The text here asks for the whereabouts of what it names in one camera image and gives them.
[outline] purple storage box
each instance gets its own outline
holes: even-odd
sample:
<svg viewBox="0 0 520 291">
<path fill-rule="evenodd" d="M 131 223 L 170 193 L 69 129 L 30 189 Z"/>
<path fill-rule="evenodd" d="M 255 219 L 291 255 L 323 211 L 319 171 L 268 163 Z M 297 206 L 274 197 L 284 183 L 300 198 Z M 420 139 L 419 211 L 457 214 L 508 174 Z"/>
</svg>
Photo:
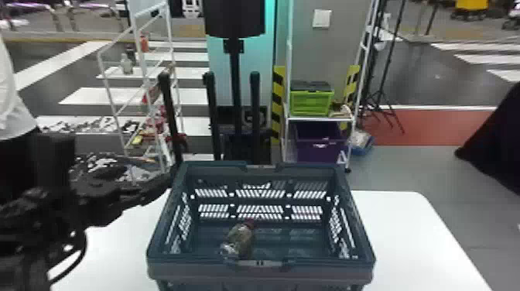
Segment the purple storage box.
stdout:
<svg viewBox="0 0 520 291">
<path fill-rule="evenodd" d="M 337 122 L 297 122 L 298 162 L 336 163 L 347 140 Z"/>
</svg>

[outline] cable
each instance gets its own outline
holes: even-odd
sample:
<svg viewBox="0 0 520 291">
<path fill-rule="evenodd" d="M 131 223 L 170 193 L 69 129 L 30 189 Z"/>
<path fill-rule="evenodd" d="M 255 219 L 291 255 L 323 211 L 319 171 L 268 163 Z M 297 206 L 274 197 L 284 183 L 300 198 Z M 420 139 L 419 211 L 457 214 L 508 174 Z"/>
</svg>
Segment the cable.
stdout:
<svg viewBox="0 0 520 291">
<path fill-rule="evenodd" d="M 87 236 L 84 231 L 82 231 L 80 233 L 80 236 L 81 236 L 81 244 L 82 244 L 81 250 L 80 250 L 80 255 L 76 258 L 76 260 L 71 265 L 69 265 L 68 268 L 66 268 L 59 275 L 57 275 L 54 278 L 52 278 L 51 280 L 49 280 L 50 284 L 54 284 L 54 283 L 60 281 L 61 279 L 63 279 L 65 276 L 69 275 L 69 273 L 72 272 L 72 270 L 74 270 L 83 260 L 83 257 L 85 256 L 85 253 L 87 252 Z"/>
</svg>

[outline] bottle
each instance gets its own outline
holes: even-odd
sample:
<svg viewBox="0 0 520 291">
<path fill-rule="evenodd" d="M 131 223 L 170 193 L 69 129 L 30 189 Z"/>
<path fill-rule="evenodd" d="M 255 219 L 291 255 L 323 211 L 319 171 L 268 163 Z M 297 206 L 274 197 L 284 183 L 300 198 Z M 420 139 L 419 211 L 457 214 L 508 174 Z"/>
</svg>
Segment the bottle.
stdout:
<svg viewBox="0 0 520 291">
<path fill-rule="evenodd" d="M 135 50 L 132 45 L 127 45 L 125 49 L 127 58 L 132 61 L 132 66 L 137 66 L 137 59 L 135 58 Z"/>
<path fill-rule="evenodd" d="M 141 35 L 140 42 L 141 42 L 141 51 L 143 53 L 148 53 L 150 51 L 150 46 L 148 44 L 148 38 L 144 34 Z"/>
<path fill-rule="evenodd" d="M 248 220 L 235 225 L 221 244 L 221 255 L 225 258 L 250 259 L 253 253 L 254 221 Z"/>
<path fill-rule="evenodd" d="M 132 61 L 129 58 L 127 58 L 126 53 L 121 54 L 121 70 L 125 75 L 131 75 L 134 73 Z"/>
</svg>

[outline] yellow and black striped tape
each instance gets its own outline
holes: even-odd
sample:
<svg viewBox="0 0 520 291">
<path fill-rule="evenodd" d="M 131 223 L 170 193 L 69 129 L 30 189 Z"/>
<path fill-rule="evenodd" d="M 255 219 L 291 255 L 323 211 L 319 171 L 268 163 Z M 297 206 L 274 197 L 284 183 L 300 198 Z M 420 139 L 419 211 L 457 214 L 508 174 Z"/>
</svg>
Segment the yellow and black striped tape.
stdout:
<svg viewBox="0 0 520 291">
<path fill-rule="evenodd" d="M 283 97 L 285 94 L 283 80 L 286 76 L 284 66 L 274 66 L 272 73 L 272 104 L 271 104 L 271 144 L 279 145 L 283 124 Z"/>
<path fill-rule="evenodd" d="M 356 88 L 358 87 L 358 74 L 360 69 L 361 66 L 359 65 L 351 65 L 348 67 L 345 89 L 343 91 L 344 102 L 347 102 L 347 106 L 352 110 L 352 114 L 354 113 L 354 96 Z M 340 130 L 347 130 L 349 124 L 349 122 L 340 122 Z"/>
</svg>

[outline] white shirt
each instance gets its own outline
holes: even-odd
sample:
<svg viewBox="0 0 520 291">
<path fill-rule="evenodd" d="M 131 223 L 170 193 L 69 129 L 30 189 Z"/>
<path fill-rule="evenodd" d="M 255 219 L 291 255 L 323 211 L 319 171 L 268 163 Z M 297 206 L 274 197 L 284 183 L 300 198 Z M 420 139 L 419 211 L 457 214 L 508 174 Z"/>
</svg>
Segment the white shirt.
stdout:
<svg viewBox="0 0 520 291">
<path fill-rule="evenodd" d="M 16 91 L 11 58 L 0 36 L 0 141 L 30 132 L 36 120 Z"/>
</svg>

